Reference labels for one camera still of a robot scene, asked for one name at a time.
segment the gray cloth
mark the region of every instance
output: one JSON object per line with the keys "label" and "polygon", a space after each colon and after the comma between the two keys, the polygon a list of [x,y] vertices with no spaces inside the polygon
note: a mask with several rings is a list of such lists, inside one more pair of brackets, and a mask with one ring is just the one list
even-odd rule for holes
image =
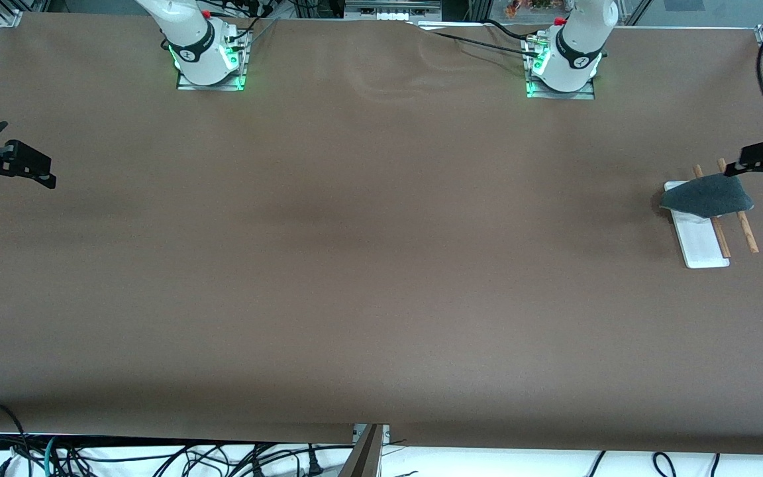
{"label": "gray cloth", "polygon": [[704,176],[673,187],[661,196],[661,207],[709,218],[754,207],[738,178]]}

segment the wooden stick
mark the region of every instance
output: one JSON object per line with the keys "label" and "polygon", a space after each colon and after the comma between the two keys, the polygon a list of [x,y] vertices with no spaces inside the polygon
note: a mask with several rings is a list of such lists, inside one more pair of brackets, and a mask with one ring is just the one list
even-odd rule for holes
{"label": "wooden stick", "polygon": [[[726,160],[723,158],[718,159],[717,167],[720,168],[720,172],[726,172]],[[752,235],[752,227],[750,227],[750,221],[747,220],[747,213],[744,211],[739,211],[738,221],[741,223],[741,230],[744,231],[744,237],[747,239],[747,245],[750,247],[750,252],[757,254],[758,244],[755,242],[755,236]]]}
{"label": "wooden stick", "polygon": [[[700,167],[699,164],[693,167],[693,174],[697,176],[697,178],[702,178],[702,167]],[[717,244],[720,244],[720,251],[723,253],[723,258],[730,258],[732,253],[729,251],[729,244],[726,243],[726,236],[723,235],[723,226],[720,224],[720,219],[712,217],[711,225],[714,226],[714,233],[717,235]]]}

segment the white tray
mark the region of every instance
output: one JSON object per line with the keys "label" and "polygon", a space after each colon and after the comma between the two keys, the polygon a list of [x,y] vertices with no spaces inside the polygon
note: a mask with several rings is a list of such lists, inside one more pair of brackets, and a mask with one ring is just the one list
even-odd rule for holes
{"label": "white tray", "polygon": [[[687,181],[665,182],[664,190],[684,184]],[[682,256],[687,268],[723,268],[729,266],[729,259],[723,258],[717,235],[711,219],[703,219],[694,214],[670,211],[679,244],[682,246]]]}

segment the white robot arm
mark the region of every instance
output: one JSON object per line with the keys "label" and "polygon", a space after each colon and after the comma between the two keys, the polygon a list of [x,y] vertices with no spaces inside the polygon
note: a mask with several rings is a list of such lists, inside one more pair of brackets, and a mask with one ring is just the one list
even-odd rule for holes
{"label": "white robot arm", "polygon": [[158,22],[176,67],[191,83],[213,85],[238,68],[230,54],[230,35],[236,35],[236,27],[218,18],[206,19],[196,0],[136,2]]}
{"label": "white robot arm", "polygon": [[556,91],[577,91],[596,75],[602,48],[617,24],[615,0],[576,0],[564,25],[546,30],[548,52],[533,73]]}

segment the brown table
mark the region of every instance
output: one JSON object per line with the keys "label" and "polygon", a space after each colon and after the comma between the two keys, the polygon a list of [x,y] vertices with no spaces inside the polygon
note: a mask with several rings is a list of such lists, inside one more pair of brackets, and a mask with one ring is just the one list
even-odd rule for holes
{"label": "brown table", "polygon": [[763,176],[726,269],[685,268],[656,202],[763,141],[752,31],[616,30],[566,102],[397,22],[279,22],[242,93],[175,91],[160,39],[0,34],[3,138],[58,176],[0,179],[29,431],[763,452]]}

